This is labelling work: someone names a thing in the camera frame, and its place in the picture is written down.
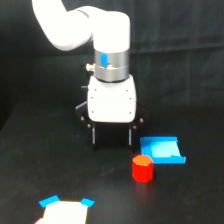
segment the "red block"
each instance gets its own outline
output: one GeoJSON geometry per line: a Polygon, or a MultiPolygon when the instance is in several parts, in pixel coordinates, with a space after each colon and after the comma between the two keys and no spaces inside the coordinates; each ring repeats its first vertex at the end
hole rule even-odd
{"type": "Polygon", "coordinates": [[[136,181],[147,183],[153,179],[153,161],[149,156],[134,157],[132,165],[132,175],[136,181]]]}

